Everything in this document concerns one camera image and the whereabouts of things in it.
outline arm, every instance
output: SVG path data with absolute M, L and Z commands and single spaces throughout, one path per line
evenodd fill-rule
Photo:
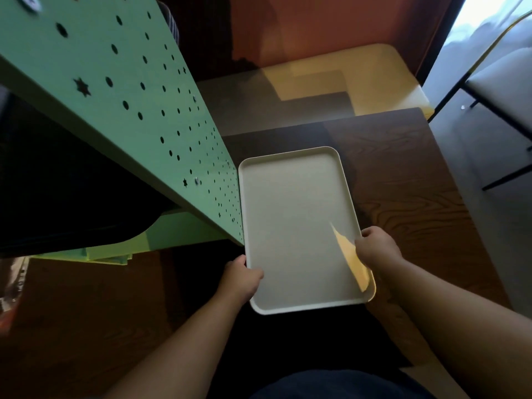
M 204 398 L 236 315 L 263 277 L 242 255 L 226 265 L 216 294 L 105 396 L 105 399 Z
M 381 228 L 362 236 L 360 260 L 382 276 L 471 397 L 532 397 L 532 321 L 404 260 Z

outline tray rim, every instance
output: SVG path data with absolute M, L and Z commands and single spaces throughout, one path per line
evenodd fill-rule
M 248 256 L 249 253 L 248 253 L 248 245 L 246 243 L 248 239 L 248 229 L 247 229 L 247 223 L 246 223 L 246 211 L 244 210 L 245 196 L 242 194 L 242 191 L 244 189 L 243 180 L 242 180 L 243 179 L 242 177 L 243 168 L 248 166 L 250 163 L 256 160 L 261 160 L 261 159 L 266 160 L 267 158 L 270 158 L 270 157 L 273 157 L 272 159 L 275 160 L 276 157 L 280 157 L 280 156 L 287 156 L 287 157 L 302 156 L 302 155 L 305 155 L 305 152 L 308 155 L 319 154 L 320 152 L 327 153 L 327 154 L 333 154 L 336 160 L 338 160 L 338 162 L 340 163 L 340 168 L 342 170 L 342 180 L 343 180 L 342 183 L 343 183 L 343 186 L 348 191 L 349 201 L 351 202 L 350 208 L 353 210 L 353 214 L 356 218 L 356 226 L 359 228 L 359 231 L 360 231 L 360 225 L 358 222 L 358 217 L 356 216 L 355 206 L 353 204 L 353 198 L 351 197 L 351 192 L 349 191 L 349 185 L 347 184 L 347 179 L 345 178 L 345 172 L 344 172 L 344 167 L 342 165 L 342 159 L 340 158 L 340 154 L 338 153 L 338 151 L 336 151 L 335 148 L 329 147 L 329 146 L 322 146 L 322 147 L 313 147 L 313 148 L 305 148 L 305 149 L 300 149 L 300 150 L 288 151 L 284 153 L 261 155 L 258 157 L 249 157 L 243 160 L 242 162 L 240 162 L 240 165 L 238 166 L 238 186 L 239 186 L 239 194 L 240 194 L 240 202 L 241 202 L 242 226 L 244 229 L 244 250 L 246 253 L 246 257 Z M 317 304 L 296 305 L 296 306 L 288 306 L 284 308 L 275 308 L 275 309 L 270 309 L 270 310 L 264 310 L 260 308 L 255 302 L 255 296 L 253 296 L 251 300 L 249 300 L 249 303 L 251 305 L 251 308 L 253 308 L 255 312 L 260 315 L 273 315 L 277 313 L 307 311 L 307 310 L 315 310 L 315 309 L 321 309 L 321 308 L 333 308 L 336 306 L 353 305 L 353 304 L 365 304 L 373 300 L 373 298 L 375 297 L 375 294 L 377 293 L 377 284 L 375 282 L 375 277 L 373 275 L 373 272 L 371 271 L 370 268 L 368 268 L 368 271 L 370 275 L 370 283 L 369 283 L 368 289 L 371 288 L 372 293 L 367 300 L 360 300 L 359 298 L 356 298 L 353 300 L 342 300 L 342 301 L 331 301 L 331 302 L 317 303 Z

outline hand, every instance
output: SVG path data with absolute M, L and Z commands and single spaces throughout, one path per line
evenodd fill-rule
M 247 268 L 246 255 L 238 256 L 226 264 L 216 294 L 222 299 L 244 305 L 257 292 L 259 283 L 264 277 L 261 268 Z
M 359 259 L 371 270 L 403 257 L 394 239 L 379 227 L 363 229 L 362 238 L 355 239 L 355 246 Z

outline star-shaped hole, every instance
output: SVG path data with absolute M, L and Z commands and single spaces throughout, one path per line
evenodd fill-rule
M 90 95 L 89 85 L 85 84 L 81 78 L 74 80 L 74 82 L 76 83 L 78 87 L 77 91 L 81 92 L 84 97 L 87 97 L 87 95 Z

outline orange wall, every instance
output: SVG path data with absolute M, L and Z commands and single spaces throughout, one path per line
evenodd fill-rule
M 230 0 L 232 57 L 265 67 L 386 43 L 416 73 L 450 1 Z

